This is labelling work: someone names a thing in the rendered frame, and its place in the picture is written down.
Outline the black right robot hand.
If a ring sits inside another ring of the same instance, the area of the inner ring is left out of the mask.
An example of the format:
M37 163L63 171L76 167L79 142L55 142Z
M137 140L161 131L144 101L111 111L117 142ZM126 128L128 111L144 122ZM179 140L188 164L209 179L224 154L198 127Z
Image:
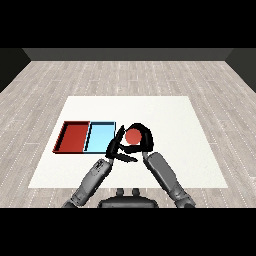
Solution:
M142 135L142 139L137 145L128 144L128 146L136 147L136 150L134 153L151 152L154 147L153 136L152 136L151 130L141 123L134 123L129 128L127 128L125 130L125 134L126 134L127 130L132 129L132 128L138 129L140 131L140 133Z

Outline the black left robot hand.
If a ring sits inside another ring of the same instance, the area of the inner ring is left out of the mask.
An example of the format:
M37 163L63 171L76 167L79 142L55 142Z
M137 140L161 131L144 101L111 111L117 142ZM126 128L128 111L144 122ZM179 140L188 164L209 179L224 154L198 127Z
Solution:
M136 150L135 146L124 146L121 144L122 138L125 134L124 126L121 126L117 131L115 137L110 141L106 149L105 157L109 159L109 163L113 164L114 160L120 160L123 162L137 162L137 159L131 157L130 154Z

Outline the red can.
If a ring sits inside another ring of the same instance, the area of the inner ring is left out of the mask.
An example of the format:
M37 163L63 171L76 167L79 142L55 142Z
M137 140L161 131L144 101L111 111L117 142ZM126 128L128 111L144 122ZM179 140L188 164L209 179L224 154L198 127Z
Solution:
M138 129L132 128L126 131L125 139L128 144L137 145L141 141L142 135Z

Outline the light blue shallow open box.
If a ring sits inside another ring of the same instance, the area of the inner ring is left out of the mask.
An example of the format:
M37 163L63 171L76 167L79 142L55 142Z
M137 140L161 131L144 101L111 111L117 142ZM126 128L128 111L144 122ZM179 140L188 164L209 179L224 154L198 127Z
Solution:
M85 154L105 154L109 142L114 138L114 121L92 121L84 143Z

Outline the red shallow open box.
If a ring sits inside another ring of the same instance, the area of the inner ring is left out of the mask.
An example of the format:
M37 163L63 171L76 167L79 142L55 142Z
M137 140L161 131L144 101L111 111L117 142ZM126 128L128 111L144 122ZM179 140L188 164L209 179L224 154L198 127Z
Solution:
M89 121L65 121L56 140L53 153L82 154L89 124Z

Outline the dark grey robot body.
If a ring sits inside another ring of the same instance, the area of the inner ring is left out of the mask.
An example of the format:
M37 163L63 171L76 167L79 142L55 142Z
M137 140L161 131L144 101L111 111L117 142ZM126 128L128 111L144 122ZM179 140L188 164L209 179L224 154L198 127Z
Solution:
M131 196L125 196L124 189L118 188L116 195L101 200L98 208L158 208L158 204L155 200L142 197L138 188L132 189Z

